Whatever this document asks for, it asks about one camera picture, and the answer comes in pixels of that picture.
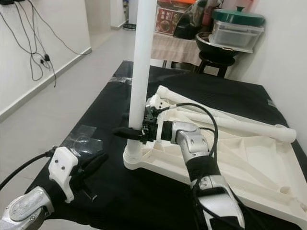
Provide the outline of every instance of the black stool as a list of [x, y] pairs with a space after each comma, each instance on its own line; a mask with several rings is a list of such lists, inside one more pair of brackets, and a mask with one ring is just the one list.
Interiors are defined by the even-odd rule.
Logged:
[[225, 77], [227, 68], [232, 66], [236, 61], [233, 57], [213, 55], [206, 52], [200, 52], [199, 57], [201, 64], [197, 69], [197, 73], [203, 73], [206, 66], [212, 66], [219, 68], [217, 76], [220, 78]]

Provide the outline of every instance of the black table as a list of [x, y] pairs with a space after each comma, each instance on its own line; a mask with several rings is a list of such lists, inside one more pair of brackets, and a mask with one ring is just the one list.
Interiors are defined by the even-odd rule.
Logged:
[[[104, 230], [196, 229], [189, 186], [146, 169], [130, 171], [123, 165], [127, 141], [113, 136], [112, 129], [128, 125], [123, 114], [129, 112], [132, 68], [132, 62], [121, 64], [74, 128], [97, 127], [92, 138], [103, 140], [104, 151], [110, 156], [86, 181], [98, 198], [92, 203], [84, 193], [78, 193], [71, 204], [55, 205], [56, 211], [49, 218], [72, 220]], [[260, 85], [151, 67], [147, 96], [152, 96], [159, 85], [215, 109], [272, 125], [287, 125]], [[307, 157], [297, 141], [293, 148], [306, 178]], [[47, 182], [45, 166], [29, 189]], [[243, 209], [243, 213], [247, 230], [260, 229], [248, 212]], [[299, 229], [264, 213], [255, 210], [253, 213], [268, 229]]]

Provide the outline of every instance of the tile floor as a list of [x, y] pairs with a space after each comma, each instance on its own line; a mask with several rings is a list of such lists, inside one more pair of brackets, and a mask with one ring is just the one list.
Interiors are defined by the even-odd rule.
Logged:
[[[107, 84], [123, 60], [133, 60], [135, 32], [119, 30], [91, 55], [64, 73], [1, 124], [0, 181], [30, 158], [60, 144]], [[153, 60], [153, 65], [162, 61]], [[0, 213], [23, 194], [47, 160], [18, 174], [0, 193]], [[46, 221], [42, 230], [88, 230], [64, 220]]]

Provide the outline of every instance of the white plastic tray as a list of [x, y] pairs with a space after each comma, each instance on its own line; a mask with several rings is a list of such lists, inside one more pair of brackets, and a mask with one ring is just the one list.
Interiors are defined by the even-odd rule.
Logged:
[[[166, 112], [164, 120], [193, 122], [177, 109]], [[205, 130], [202, 133], [212, 145], [213, 134]], [[190, 184], [179, 146], [161, 140], [148, 142], [142, 153], [139, 167]], [[221, 129], [218, 164], [222, 175], [245, 205], [307, 229], [307, 184], [291, 144]]]

